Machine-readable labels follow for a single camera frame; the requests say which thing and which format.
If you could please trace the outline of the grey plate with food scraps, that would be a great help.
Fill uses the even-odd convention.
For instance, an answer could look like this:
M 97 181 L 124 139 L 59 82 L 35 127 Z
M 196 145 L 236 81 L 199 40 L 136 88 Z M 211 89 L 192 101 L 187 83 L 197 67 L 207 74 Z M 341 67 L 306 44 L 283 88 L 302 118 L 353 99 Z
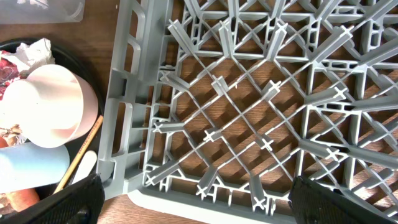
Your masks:
M 8 146 L 23 144 L 26 138 L 22 135 L 22 130 L 18 124 L 10 128 L 1 128 L 1 138 L 7 142 Z

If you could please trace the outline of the white napkin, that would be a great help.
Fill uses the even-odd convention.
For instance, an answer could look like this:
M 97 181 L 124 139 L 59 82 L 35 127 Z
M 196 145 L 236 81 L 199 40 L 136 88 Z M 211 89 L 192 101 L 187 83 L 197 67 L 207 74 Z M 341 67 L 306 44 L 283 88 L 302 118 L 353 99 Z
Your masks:
M 51 46 L 51 41 L 46 38 L 30 45 L 21 43 L 15 53 L 2 53 L 1 59 L 15 65 L 21 75 L 28 75 L 41 66 L 55 64 Z

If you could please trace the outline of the pink saucer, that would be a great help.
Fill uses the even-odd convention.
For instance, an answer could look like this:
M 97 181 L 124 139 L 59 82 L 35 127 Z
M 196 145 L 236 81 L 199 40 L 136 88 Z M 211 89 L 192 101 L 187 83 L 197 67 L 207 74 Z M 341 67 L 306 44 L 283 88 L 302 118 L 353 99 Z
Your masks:
M 98 98 L 93 87 L 81 77 L 76 76 L 83 95 L 83 114 L 70 140 L 75 140 L 91 130 L 98 117 Z

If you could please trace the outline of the red snack wrapper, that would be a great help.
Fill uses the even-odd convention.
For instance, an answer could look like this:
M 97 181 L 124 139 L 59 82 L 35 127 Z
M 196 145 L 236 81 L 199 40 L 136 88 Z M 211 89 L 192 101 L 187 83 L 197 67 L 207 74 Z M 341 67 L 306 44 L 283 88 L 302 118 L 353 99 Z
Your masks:
M 1 59 L 1 100 L 6 88 L 20 78 L 17 66 L 6 59 Z

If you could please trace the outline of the light blue cup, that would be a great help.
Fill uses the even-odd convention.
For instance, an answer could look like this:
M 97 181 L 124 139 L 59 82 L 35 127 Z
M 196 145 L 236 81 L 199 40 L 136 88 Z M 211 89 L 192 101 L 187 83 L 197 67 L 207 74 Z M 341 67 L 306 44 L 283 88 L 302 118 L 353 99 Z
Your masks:
M 1 149 L 1 192 L 14 192 L 59 182 L 70 165 L 64 145 L 44 148 L 27 142 Z

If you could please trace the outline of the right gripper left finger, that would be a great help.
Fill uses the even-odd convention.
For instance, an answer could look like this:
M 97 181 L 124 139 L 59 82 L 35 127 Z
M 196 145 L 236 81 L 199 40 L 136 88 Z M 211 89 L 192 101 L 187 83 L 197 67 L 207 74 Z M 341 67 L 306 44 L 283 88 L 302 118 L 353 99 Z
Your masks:
M 91 174 L 39 203 L 1 220 L 1 223 L 96 223 L 104 201 L 101 178 L 98 174 Z

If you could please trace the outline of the white cup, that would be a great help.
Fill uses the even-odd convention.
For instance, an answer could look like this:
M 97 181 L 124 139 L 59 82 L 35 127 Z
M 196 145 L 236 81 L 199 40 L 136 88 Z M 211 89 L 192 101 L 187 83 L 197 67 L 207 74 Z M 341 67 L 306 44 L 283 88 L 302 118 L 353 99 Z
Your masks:
M 32 143 L 45 148 L 79 138 L 86 80 L 59 65 L 44 65 L 11 83 L 1 109 Z

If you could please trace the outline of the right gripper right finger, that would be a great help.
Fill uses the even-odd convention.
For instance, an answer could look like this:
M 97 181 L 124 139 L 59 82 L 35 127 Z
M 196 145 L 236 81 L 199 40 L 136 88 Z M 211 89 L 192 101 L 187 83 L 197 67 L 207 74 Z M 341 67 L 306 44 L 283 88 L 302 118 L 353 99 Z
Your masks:
M 394 223 L 304 176 L 298 176 L 293 181 L 289 207 L 297 223 Z

